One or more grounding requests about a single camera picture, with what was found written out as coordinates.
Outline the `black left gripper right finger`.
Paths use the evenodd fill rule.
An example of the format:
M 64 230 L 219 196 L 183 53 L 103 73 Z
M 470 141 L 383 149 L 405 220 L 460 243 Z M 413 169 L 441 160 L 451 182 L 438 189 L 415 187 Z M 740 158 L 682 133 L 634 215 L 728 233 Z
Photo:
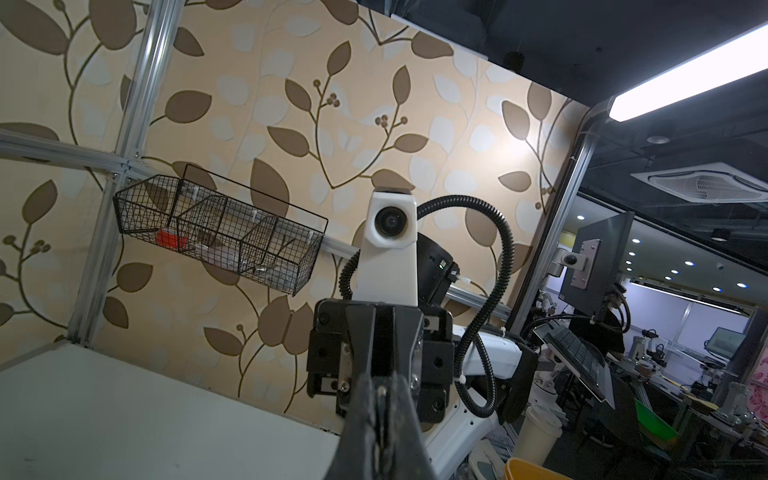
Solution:
M 400 375 L 377 378 L 377 478 L 436 478 L 410 387 Z

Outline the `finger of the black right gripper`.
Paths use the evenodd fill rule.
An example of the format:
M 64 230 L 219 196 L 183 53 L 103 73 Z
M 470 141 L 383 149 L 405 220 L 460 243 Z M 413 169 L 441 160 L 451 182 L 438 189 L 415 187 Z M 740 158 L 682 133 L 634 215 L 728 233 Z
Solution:
M 376 307 L 373 304 L 353 303 L 345 309 L 350 347 L 352 350 L 352 377 L 371 374 Z
M 392 382 L 419 384 L 423 353 L 423 313 L 418 307 L 395 305 L 391 307 L 391 316 Z

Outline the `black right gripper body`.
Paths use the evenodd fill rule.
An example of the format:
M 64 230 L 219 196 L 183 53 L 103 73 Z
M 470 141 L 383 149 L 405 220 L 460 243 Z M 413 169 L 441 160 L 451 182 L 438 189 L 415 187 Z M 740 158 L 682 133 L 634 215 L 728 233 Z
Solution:
M 393 367 L 391 307 L 395 305 L 341 299 L 318 302 L 309 336 L 306 391 L 309 397 L 335 397 L 339 416 L 346 415 L 357 380 L 352 377 L 352 350 L 345 314 L 346 307 L 353 303 L 376 307 L 370 376 L 390 377 Z M 418 308 L 424 316 L 421 382 L 408 386 L 419 421 L 439 423 L 445 417 L 453 384 L 453 316 L 439 306 Z

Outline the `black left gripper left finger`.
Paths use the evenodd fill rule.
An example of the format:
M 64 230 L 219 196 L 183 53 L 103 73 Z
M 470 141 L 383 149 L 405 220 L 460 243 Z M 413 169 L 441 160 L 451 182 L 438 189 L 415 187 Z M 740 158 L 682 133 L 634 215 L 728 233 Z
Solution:
M 369 374 L 357 378 L 344 428 L 325 479 L 377 476 L 377 397 Z

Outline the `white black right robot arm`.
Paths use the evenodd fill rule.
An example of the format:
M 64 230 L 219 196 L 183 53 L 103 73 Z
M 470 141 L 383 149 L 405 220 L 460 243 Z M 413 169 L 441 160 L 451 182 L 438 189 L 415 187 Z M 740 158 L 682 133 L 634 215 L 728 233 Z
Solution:
M 462 207 L 489 219 L 501 239 L 494 288 L 460 337 L 440 305 L 447 262 L 418 231 L 419 220 Z M 335 395 L 345 423 L 330 479 L 432 479 L 420 427 L 444 415 L 455 388 L 475 416 L 497 404 L 496 376 L 481 328 L 512 274 L 514 245 L 503 214 L 484 200 L 447 195 L 417 203 L 376 190 L 360 250 L 339 276 L 339 298 L 317 303 L 309 337 L 307 391 Z

